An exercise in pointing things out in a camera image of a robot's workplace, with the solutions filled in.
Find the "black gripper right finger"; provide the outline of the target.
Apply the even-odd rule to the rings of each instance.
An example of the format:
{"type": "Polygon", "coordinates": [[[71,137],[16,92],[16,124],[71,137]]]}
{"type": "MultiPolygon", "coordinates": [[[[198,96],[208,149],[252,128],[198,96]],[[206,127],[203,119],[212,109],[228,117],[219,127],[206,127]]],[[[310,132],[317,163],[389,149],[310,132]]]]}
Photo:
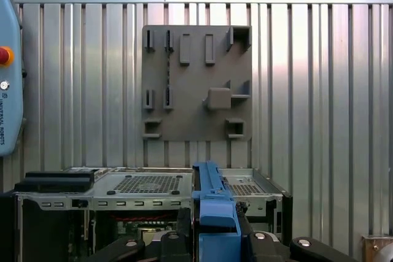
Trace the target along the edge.
{"type": "Polygon", "coordinates": [[[296,237],[284,245],[272,233],[254,231],[246,217],[246,204],[236,203],[241,228],[241,261],[350,262],[355,259],[310,237],[296,237]]]}

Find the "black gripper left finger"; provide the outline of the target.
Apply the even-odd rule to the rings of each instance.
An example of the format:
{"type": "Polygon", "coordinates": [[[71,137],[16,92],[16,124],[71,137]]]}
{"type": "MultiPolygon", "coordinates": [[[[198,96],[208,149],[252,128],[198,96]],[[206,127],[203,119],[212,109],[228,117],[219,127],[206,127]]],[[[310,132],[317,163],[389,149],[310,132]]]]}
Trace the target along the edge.
{"type": "Polygon", "coordinates": [[[191,210],[181,208],[174,231],[158,232],[158,237],[146,245],[141,239],[122,237],[92,254],[86,261],[192,261],[190,245],[191,210]]]}

